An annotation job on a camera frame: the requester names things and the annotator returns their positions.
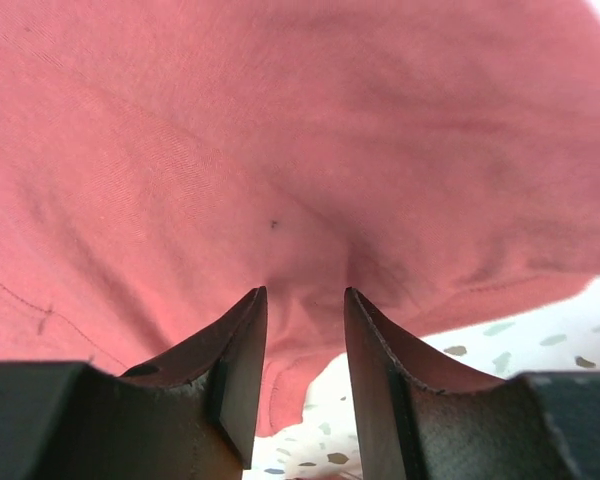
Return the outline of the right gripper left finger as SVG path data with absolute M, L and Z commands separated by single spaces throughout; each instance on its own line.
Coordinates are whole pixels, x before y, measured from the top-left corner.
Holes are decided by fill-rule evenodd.
M 0 362 L 0 479 L 238 479 L 251 465 L 267 291 L 113 376 Z

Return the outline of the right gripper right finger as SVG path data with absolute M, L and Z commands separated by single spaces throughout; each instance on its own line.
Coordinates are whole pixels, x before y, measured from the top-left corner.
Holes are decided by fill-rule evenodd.
M 344 324 L 367 479 L 600 479 L 600 372 L 503 380 L 449 358 L 354 288 Z

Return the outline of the pink t shirt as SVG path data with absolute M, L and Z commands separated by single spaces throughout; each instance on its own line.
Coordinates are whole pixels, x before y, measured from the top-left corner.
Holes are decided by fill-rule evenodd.
M 598 275 L 584 1 L 0 1 L 0 359 L 121 372 L 263 285 L 269 435 L 349 286 L 428 335 Z

